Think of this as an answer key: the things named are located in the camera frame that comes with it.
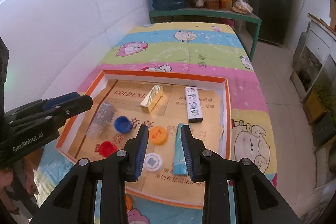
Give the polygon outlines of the red bottle cap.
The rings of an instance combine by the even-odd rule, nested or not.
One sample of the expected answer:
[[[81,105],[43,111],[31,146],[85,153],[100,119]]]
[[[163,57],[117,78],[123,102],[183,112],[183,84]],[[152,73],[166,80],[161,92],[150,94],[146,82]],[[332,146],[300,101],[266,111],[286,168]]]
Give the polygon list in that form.
[[[104,141],[96,145],[95,152],[103,158],[108,158],[110,155],[117,151],[117,147],[110,141]]]

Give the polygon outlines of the teal rectangular box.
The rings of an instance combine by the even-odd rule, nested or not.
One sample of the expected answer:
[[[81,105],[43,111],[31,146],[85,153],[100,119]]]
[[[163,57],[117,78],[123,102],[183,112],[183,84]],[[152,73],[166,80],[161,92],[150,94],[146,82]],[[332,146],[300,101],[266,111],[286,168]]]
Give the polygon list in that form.
[[[181,138],[182,126],[184,126],[183,123],[180,123],[178,125],[177,132],[175,135],[173,174],[178,175],[178,176],[188,175],[185,155],[183,152],[182,138]]]

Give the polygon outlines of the orange bottle cap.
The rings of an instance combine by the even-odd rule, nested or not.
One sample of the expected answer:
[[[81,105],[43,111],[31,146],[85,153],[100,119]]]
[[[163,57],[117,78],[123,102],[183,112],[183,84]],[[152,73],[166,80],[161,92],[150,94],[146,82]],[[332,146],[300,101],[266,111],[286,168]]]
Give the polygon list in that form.
[[[126,209],[127,211],[130,211],[133,209],[133,201],[130,196],[126,195],[125,196],[125,201],[126,201]]]
[[[168,133],[164,127],[155,126],[149,131],[149,140],[154,145],[163,145],[166,143]]]

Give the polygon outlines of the white QR bottle cap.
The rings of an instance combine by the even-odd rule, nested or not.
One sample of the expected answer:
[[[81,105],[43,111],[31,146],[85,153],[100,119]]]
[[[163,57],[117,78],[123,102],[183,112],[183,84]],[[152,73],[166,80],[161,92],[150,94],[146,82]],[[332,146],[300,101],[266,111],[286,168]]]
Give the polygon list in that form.
[[[145,155],[143,167],[149,172],[157,172],[163,167],[163,160],[157,153],[148,153]]]

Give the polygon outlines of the clear glitter rectangular box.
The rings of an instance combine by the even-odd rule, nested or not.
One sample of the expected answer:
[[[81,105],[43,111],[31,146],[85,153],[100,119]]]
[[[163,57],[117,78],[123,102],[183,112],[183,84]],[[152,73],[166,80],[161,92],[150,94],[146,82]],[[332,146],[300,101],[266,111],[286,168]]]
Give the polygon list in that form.
[[[97,140],[105,126],[112,121],[116,109],[109,102],[103,102],[94,115],[86,131],[86,137]]]

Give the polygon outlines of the blue bottle cap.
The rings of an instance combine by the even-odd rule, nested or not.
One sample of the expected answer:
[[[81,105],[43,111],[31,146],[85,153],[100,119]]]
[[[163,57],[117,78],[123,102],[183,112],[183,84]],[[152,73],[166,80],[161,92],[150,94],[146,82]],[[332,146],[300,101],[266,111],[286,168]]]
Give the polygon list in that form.
[[[114,122],[114,128],[121,134],[127,134],[131,130],[131,127],[131,121],[125,116],[118,117]]]

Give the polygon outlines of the white Hello Kitty box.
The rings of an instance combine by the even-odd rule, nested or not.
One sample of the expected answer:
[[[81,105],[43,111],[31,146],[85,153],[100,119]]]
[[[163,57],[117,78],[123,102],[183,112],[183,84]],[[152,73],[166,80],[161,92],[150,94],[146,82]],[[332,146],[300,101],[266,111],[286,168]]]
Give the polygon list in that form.
[[[197,87],[185,87],[185,99],[187,108],[187,118],[189,123],[199,123],[203,121],[201,102]]]

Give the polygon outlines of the gold rectangular box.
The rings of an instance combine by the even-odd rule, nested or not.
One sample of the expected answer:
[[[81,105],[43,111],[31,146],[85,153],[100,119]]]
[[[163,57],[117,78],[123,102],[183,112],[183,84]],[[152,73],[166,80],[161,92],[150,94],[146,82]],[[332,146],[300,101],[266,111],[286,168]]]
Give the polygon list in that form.
[[[154,85],[150,92],[145,96],[145,98],[140,103],[141,110],[145,113],[151,113],[159,102],[161,97],[163,96],[163,86],[162,85]]]

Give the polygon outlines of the shallow orange-rimmed cardboard box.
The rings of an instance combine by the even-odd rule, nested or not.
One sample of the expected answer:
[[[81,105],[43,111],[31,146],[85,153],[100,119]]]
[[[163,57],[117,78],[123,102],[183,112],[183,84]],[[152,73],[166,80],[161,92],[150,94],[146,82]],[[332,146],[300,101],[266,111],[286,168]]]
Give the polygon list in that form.
[[[203,120],[189,124],[185,92],[195,87]],[[87,89],[92,108],[72,118],[56,145],[71,161],[105,159],[149,129],[147,159],[128,193],[172,206],[201,209],[205,184],[173,173],[179,125],[224,158],[231,152],[231,103],[228,80],[184,73],[103,70]]]

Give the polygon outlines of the colourful cartoon sheep bedsheet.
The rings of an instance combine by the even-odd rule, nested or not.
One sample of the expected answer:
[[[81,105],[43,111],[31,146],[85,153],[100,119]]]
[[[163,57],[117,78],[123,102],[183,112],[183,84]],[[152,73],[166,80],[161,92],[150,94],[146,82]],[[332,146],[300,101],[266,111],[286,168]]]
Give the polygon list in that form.
[[[87,94],[103,70],[184,73],[228,80],[231,103],[231,152],[225,158],[250,159],[277,182],[276,148],[260,83],[239,38],[224,24],[200,22],[157,23],[137,26],[110,49],[91,48],[48,88],[44,98],[70,92]],[[74,163],[56,147],[45,146],[37,171],[43,203]],[[133,201],[128,223],[201,223],[202,209],[189,209],[126,195]]]

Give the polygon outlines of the grey kitchen counter cabinet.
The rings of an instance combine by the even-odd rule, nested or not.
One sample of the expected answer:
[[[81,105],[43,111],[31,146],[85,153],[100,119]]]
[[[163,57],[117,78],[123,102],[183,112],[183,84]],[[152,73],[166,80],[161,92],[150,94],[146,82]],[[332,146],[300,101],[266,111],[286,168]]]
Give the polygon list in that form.
[[[335,141],[335,31],[312,14],[293,56],[290,80],[313,135],[315,188],[334,180],[329,152]]]

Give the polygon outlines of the green low bench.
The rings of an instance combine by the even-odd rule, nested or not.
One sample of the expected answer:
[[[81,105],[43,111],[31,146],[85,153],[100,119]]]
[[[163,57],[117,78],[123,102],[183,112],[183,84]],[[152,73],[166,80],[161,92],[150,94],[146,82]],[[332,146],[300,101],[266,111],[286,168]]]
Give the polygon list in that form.
[[[149,18],[151,23],[155,23],[155,18],[163,17],[163,16],[206,16],[210,18],[221,18],[221,19],[235,19],[242,20],[247,23],[253,23],[255,25],[255,33],[252,36],[252,46],[251,49],[248,50],[243,43],[244,50],[248,54],[249,60],[252,61],[257,42],[259,39],[260,27],[262,20],[253,13],[239,14],[234,11],[226,11],[226,10],[212,10],[212,9],[194,9],[194,8],[185,8],[178,10],[151,10],[149,11]]]

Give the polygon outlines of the plastic bag of buns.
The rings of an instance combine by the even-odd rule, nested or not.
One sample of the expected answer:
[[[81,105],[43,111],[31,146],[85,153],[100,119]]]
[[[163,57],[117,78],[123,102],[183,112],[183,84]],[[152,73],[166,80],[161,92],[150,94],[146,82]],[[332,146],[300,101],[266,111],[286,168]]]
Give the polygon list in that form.
[[[232,5],[232,11],[247,15],[253,12],[253,8],[249,5],[249,3],[244,2],[244,0],[237,0]]]

